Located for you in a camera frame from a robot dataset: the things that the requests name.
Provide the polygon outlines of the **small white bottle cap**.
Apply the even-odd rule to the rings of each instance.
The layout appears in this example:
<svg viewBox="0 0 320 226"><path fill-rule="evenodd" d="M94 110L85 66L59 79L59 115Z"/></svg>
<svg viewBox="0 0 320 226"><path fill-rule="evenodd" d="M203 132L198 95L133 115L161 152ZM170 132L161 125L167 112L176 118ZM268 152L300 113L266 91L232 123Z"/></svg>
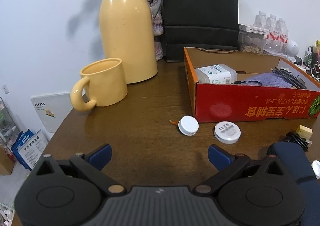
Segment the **small white bottle cap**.
<svg viewBox="0 0 320 226"><path fill-rule="evenodd" d="M178 122L178 129L183 135L193 136L199 130L199 123L194 117L185 115Z"/></svg>

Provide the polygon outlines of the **navy blue soft case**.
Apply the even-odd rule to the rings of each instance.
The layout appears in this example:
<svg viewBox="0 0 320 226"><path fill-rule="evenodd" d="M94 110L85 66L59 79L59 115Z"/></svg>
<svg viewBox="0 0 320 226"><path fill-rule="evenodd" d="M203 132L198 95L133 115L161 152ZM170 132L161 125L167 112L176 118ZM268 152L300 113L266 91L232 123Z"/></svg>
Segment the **navy blue soft case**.
<svg viewBox="0 0 320 226"><path fill-rule="evenodd" d="M296 143L276 142L267 154L276 155L285 164L304 195L306 206L300 224L320 225L320 185L303 149Z"/></svg>

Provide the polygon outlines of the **clear cotton swab box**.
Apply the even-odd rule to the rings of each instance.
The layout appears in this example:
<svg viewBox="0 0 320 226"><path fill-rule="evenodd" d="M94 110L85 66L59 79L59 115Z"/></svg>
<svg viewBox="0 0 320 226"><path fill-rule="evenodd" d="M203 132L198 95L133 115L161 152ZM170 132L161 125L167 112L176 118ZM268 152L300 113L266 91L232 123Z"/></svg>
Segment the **clear cotton swab box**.
<svg viewBox="0 0 320 226"><path fill-rule="evenodd" d="M238 80L235 70L225 64L217 64L195 69L201 84L232 84Z"/></svg>

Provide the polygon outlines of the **purple woven cloth pouch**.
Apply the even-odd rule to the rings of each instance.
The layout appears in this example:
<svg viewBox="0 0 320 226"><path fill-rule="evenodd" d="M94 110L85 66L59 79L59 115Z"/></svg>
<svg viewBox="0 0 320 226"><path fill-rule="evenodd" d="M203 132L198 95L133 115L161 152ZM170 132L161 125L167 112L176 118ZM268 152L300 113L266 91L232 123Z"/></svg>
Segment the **purple woven cloth pouch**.
<svg viewBox="0 0 320 226"><path fill-rule="evenodd" d="M277 87L277 88L292 88L293 85L283 78L283 76L274 73L263 73L255 76L251 76L243 81L241 84L250 86L265 86L265 87Z"/></svg>

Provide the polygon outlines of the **flat white round tin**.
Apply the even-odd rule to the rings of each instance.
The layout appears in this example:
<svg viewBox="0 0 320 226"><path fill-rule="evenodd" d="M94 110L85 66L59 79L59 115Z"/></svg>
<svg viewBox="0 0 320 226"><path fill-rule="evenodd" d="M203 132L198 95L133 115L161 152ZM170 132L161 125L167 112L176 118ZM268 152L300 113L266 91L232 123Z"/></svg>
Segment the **flat white round tin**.
<svg viewBox="0 0 320 226"><path fill-rule="evenodd" d="M221 143L231 145L240 139L241 130L232 122L222 121L215 125L214 136Z"/></svg>

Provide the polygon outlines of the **red cardboard box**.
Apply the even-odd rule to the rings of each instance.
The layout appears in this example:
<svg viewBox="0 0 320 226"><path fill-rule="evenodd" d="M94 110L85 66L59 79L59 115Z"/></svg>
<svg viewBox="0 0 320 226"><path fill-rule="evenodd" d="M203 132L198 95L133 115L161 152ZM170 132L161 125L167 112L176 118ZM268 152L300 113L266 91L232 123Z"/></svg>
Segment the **red cardboard box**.
<svg viewBox="0 0 320 226"><path fill-rule="evenodd" d="M245 84L201 84L196 68L225 64L238 73L238 80L269 73L273 68L289 70L306 89L250 86ZM184 48L184 66L193 109L200 123L302 119L319 115L319 83L284 58L242 51L215 53Z"/></svg>

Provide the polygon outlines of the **blue white pamphlets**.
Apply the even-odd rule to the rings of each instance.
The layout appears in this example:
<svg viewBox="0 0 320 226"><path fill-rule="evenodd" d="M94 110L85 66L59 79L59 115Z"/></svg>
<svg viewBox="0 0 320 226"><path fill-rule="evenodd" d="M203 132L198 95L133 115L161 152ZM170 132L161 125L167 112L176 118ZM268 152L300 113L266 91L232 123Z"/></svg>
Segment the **blue white pamphlets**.
<svg viewBox="0 0 320 226"><path fill-rule="evenodd" d="M47 144L48 139L42 130L37 133L27 130L18 134L16 141L11 146L11 151L17 161L31 171L42 156Z"/></svg>

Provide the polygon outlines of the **yellow ceramic mug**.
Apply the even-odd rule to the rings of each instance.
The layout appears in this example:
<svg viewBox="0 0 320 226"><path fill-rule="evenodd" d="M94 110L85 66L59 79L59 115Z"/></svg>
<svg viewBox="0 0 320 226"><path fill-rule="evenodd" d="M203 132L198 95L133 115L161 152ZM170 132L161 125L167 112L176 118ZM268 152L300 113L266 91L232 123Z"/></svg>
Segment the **yellow ceramic mug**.
<svg viewBox="0 0 320 226"><path fill-rule="evenodd" d="M81 79L71 91L71 104L79 112L116 104L127 96L123 61L108 58L93 62L80 71Z"/></svg>

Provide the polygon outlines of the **clear seed container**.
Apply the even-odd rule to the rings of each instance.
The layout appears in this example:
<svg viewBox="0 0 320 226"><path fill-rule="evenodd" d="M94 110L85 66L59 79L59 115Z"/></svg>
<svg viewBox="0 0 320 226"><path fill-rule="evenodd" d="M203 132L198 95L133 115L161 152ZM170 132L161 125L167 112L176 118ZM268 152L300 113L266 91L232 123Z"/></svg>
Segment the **clear seed container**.
<svg viewBox="0 0 320 226"><path fill-rule="evenodd" d="M263 54L269 30L251 25L240 24L238 49L243 52Z"/></svg>

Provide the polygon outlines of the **water bottle middle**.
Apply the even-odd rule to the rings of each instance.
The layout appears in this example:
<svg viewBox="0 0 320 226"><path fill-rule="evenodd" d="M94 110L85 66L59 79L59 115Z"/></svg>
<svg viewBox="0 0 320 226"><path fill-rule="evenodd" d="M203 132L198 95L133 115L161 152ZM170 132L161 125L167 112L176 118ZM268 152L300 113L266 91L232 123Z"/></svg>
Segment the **water bottle middle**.
<svg viewBox="0 0 320 226"><path fill-rule="evenodd" d="M276 16L273 14L270 14L270 16L266 19L266 24L264 26L265 29L269 31L267 37L266 37L266 44L265 44L265 50L272 49L274 46L274 41L276 40L276 34L274 34L275 28L276 28Z"/></svg>

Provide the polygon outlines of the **yellow thermos jug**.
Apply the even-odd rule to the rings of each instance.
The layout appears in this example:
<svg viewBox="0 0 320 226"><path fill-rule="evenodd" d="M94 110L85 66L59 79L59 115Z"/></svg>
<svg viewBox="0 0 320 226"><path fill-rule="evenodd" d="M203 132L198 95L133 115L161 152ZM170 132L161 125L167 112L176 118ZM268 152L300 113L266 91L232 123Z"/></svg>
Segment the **yellow thermos jug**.
<svg viewBox="0 0 320 226"><path fill-rule="evenodd" d="M149 80L157 74L152 18L162 0L153 7L147 0L102 0L99 27L104 53L123 61L128 84Z"/></svg>

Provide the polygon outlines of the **water bottle right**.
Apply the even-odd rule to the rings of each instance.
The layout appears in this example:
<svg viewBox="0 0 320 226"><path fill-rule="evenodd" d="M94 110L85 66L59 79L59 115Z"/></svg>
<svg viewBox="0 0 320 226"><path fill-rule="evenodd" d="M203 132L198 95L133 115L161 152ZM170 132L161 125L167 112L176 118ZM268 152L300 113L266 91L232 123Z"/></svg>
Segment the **water bottle right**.
<svg viewBox="0 0 320 226"><path fill-rule="evenodd" d="M289 39L289 30L286 26L286 20L279 18L279 20L276 22L276 27L274 30L277 33L275 36L276 48L284 53Z"/></svg>

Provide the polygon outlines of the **knitted purple vase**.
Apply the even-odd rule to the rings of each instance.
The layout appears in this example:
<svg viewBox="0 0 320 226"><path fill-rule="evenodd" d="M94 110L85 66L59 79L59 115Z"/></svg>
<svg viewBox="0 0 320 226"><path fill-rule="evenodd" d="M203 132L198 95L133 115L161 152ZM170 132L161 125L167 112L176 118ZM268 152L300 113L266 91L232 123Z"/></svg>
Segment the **knitted purple vase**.
<svg viewBox="0 0 320 226"><path fill-rule="evenodd" d="M153 9L158 0L147 0L149 3L150 9ZM158 11L156 16L153 16L152 14L152 28L153 28L153 36L154 36L154 42L155 42L155 55L156 55L156 61L159 61L163 58L163 50L162 50L162 44L161 44L161 35L163 34L163 19L161 15L161 9Z"/></svg>

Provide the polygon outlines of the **black paper shopping bag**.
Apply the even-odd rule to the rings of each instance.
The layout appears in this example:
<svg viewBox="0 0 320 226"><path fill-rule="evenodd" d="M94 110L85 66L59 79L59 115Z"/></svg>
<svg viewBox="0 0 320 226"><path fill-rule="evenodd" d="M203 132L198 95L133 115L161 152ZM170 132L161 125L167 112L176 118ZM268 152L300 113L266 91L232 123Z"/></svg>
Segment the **black paper shopping bag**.
<svg viewBox="0 0 320 226"><path fill-rule="evenodd" d="M186 47L235 50L238 7L238 0L163 0L164 59L183 61Z"/></svg>

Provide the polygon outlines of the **colourful snack bag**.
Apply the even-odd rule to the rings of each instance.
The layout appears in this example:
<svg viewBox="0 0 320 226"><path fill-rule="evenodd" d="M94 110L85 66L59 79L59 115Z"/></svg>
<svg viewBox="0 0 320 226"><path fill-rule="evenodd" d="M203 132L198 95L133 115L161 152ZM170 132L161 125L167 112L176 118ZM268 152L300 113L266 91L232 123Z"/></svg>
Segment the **colourful snack bag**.
<svg viewBox="0 0 320 226"><path fill-rule="evenodd" d="M315 44L316 54L317 54L317 61L320 62L320 41L317 40Z"/></svg>

